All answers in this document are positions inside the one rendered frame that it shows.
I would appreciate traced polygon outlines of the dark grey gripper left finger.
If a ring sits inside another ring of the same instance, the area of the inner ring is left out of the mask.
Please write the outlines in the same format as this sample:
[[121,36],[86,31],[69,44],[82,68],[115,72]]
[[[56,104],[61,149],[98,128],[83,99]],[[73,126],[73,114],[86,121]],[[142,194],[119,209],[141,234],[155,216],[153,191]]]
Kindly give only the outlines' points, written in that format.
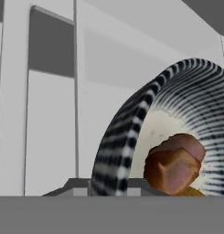
[[86,197],[89,186],[89,178],[70,178],[63,187],[46,193],[45,197]]

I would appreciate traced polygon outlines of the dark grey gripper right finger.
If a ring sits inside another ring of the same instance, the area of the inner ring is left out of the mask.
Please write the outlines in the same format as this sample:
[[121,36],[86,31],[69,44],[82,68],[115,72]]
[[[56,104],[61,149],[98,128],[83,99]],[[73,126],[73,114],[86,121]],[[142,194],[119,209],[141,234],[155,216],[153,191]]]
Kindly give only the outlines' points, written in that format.
[[128,181],[128,197],[162,197],[164,195],[165,193],[151,188],[144,178],[130,178]]

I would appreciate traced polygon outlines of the black and white striped bowl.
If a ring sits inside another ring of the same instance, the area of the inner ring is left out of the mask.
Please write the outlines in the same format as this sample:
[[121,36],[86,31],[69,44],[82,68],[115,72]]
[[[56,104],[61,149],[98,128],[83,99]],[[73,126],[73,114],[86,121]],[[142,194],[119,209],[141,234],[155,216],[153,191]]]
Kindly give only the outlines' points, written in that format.
[[182,120],[204,145],[199,190],[224,197],[224,69],[202,58],[186,58],[166,68],[116,112],[95,156],[90,194],[126,194],[134,149],[152,107]]

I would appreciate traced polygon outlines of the brown chicken drumstick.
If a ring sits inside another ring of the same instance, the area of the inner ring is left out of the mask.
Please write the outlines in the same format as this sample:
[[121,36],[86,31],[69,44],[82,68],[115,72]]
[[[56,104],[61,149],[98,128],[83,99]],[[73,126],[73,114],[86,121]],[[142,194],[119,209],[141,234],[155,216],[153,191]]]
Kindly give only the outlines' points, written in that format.
[[169,196],[203,197],[191,184],[198,178],[206,151],[194,136],[177,133],[152,148],[144,162],[144,179]]

